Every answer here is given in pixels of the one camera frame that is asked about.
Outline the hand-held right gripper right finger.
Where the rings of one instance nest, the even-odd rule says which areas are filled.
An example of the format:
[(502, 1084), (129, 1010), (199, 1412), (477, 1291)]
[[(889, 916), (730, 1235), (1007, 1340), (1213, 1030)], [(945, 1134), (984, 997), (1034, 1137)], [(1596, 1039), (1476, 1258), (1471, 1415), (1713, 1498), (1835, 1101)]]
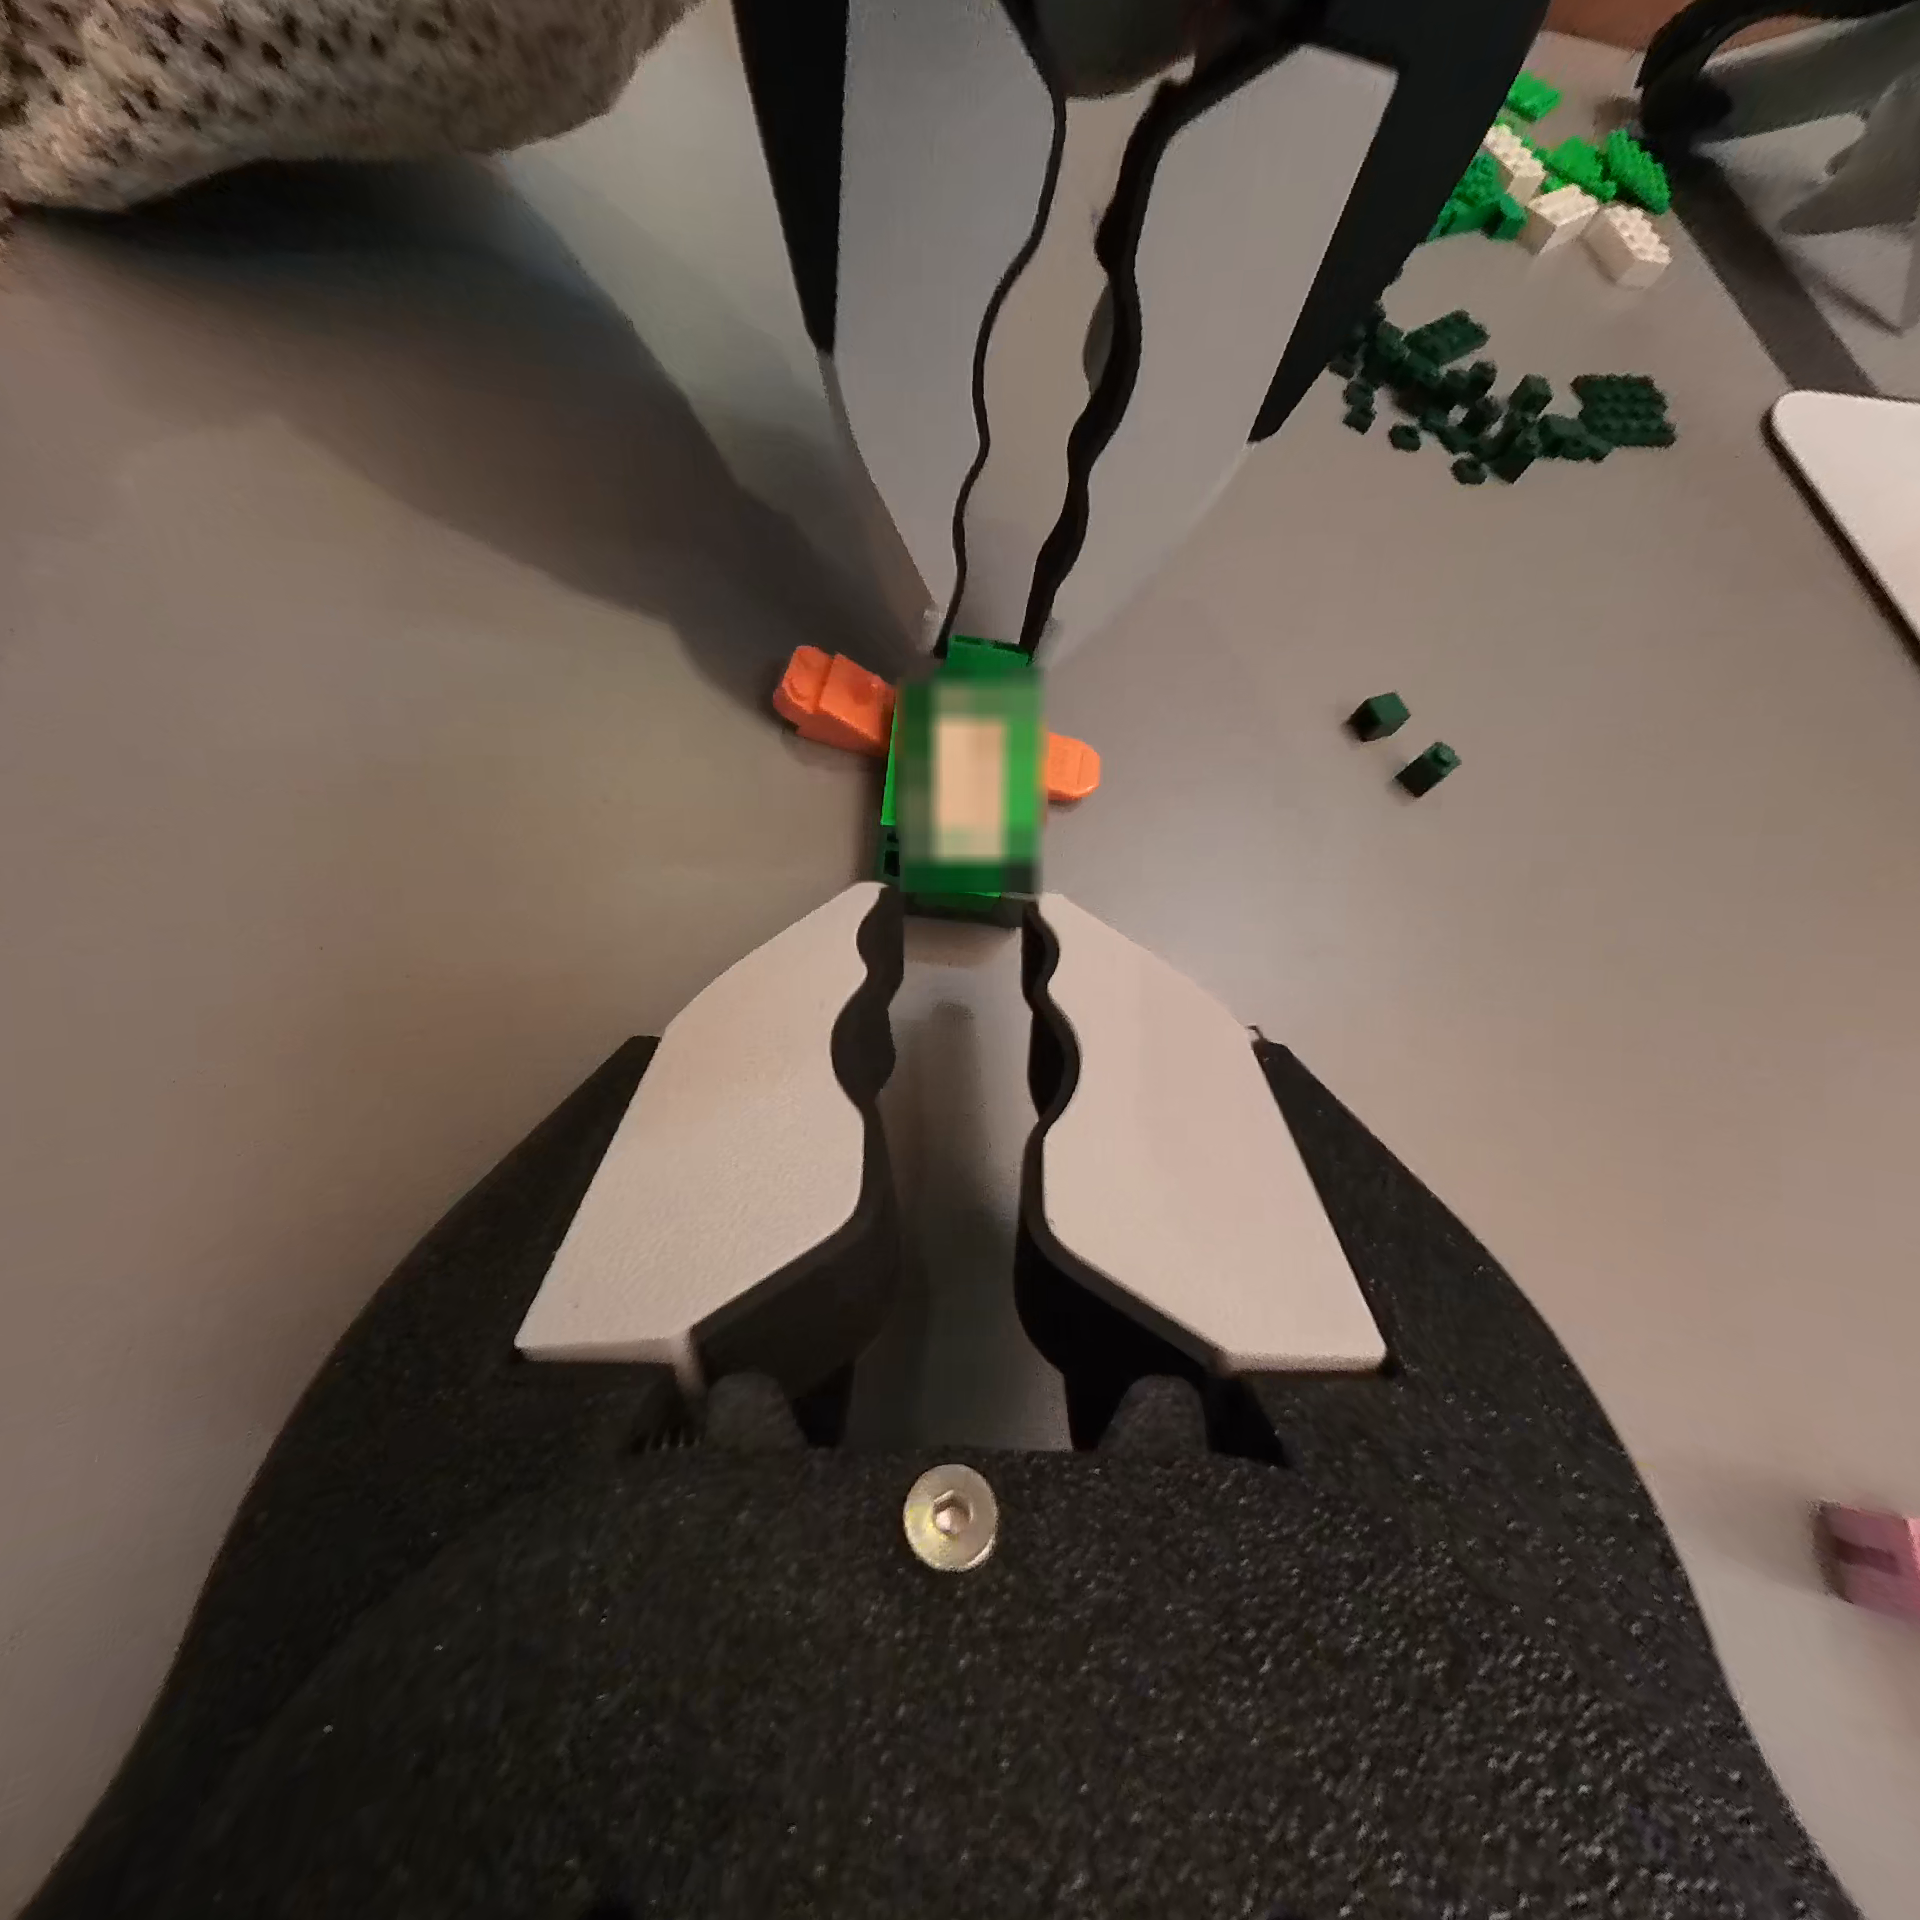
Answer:
[(1073, 1443), (1177, 1380), (1213, 1443), (1273, 1443), (1261, 1380), (1380, 1380), (1390, 1343), (1255, 1030), (1064, 893), (1022, 919), (1032, 1014), (1018, 1316)]

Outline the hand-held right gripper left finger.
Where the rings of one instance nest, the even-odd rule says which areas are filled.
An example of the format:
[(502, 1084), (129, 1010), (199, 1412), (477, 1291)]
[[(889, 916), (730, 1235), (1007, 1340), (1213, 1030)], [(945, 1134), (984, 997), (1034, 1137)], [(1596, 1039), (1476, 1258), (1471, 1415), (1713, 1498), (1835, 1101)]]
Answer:
[(521, 1327), (527, 1361), (642, 1361), (689, 1410), (774, 1380), (846, 1440), (903, 1219), (879, 1096), (898, 1061), (903, 898), (860, 881), (664, 1028)]

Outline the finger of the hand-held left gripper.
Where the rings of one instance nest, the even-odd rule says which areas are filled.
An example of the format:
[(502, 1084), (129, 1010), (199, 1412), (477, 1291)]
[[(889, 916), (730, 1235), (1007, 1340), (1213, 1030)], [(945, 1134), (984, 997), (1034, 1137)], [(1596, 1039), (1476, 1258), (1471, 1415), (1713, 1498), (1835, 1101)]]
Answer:
[(739, 2), (735, 36), (854, 518), (905, 637), (947, 637), (987, 357), (1060, 184), (1034, 5)]
[(1089, 641), (1273, 439), (1422, 243), (1538, 2), (1189, 8), (1187, 79), (1126, 140), (1094, 256), (1107, 349), (1022, 646)]

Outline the green and white lego assembly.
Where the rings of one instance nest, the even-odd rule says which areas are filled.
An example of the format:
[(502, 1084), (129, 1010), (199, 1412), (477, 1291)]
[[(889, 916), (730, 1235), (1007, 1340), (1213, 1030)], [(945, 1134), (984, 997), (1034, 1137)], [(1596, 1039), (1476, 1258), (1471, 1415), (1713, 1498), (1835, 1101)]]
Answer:
[(1043, 881), (1044, 700), (1032, 654), (951, 637), (898, 689), (873, 875), (924, 919), (1013, 925)]

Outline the person's left forearm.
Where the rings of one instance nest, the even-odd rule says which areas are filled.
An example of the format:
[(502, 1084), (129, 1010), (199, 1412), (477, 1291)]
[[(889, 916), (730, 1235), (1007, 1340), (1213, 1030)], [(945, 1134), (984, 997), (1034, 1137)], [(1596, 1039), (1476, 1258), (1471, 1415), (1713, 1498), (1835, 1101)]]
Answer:
[(5, 2), (3, 201), (491, 156), (604, 117), (693, 2)]

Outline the bright green white brick pile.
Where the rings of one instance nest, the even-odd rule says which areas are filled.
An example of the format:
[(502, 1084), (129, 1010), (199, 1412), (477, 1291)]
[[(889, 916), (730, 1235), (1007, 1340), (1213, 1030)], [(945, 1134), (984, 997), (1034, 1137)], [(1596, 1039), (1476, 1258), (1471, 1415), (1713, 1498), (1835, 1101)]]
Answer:
[(1626, 109), (1602, 109), (1582, 134), (1560, 104), (1560, 89), (1536, 73), (1508, 85), (1427, 241), (1478, 236), (1536, 258), (1577, 243), (1615, 286), (1642, 291), (1672, 260), (1667, 168)]

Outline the pile of dark green bricks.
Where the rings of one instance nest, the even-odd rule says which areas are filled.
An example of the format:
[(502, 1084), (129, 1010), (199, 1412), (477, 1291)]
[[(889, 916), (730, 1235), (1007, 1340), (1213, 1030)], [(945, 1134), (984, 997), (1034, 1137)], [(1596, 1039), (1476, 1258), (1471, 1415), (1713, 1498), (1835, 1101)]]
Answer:
[(1590, 467), (1677, 445), (1670, 399), (1653, 378), (1503, 378), (1488, 328), (1462, 307), (1399, 325), (1371, 305), (1326, 373), (1337, 382), (1344, 430), (1380, 435), (1399, 454), (1431, 450), (1463, 488), (1513, 487), (1546, 463)]

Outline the orange brick separator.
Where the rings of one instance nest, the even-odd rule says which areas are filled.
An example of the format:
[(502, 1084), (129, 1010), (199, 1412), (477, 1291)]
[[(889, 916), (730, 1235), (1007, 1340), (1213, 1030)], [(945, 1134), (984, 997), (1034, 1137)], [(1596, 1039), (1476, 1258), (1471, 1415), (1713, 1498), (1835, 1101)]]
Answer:
[[(805, 741), (843, 755), (886, 759), (893, 744), (898, 684), (849, 654), (802, 646), (774, 688), (774, 710)], [(1102, 759), (1091, 744), (1050, 731), (1043, 781), (1050, 803), (1079, 803), (1100, 788)]]

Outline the grey and black device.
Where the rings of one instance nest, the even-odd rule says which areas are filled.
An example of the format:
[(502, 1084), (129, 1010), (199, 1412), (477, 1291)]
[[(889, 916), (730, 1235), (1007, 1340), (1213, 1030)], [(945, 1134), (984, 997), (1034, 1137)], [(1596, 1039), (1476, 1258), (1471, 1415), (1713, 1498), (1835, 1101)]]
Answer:
[(1915, 233), (1915, 2), (1693, 2), (1653, 36), (1638, 70), (1638, 125), (1659, 156), (1835, 117), (1861, 132), (1783, 230)]

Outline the white flat board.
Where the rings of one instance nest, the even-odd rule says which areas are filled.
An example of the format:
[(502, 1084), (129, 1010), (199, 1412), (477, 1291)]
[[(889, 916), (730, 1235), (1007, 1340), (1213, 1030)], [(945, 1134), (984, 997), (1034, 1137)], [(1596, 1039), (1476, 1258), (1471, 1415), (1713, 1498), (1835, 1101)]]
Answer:
[(1918, 646), (1918, 399), (1794, 389), (1766, 432), (1817, 513)]

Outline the pink plastic piece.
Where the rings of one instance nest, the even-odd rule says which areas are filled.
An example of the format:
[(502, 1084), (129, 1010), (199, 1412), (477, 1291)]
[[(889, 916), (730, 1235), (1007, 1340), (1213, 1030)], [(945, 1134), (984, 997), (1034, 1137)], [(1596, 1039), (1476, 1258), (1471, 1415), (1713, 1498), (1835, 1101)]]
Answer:
[(1918, 1515), (1824, 1502), (1813, 1530), (1842, 1601), (1918, 1619)]

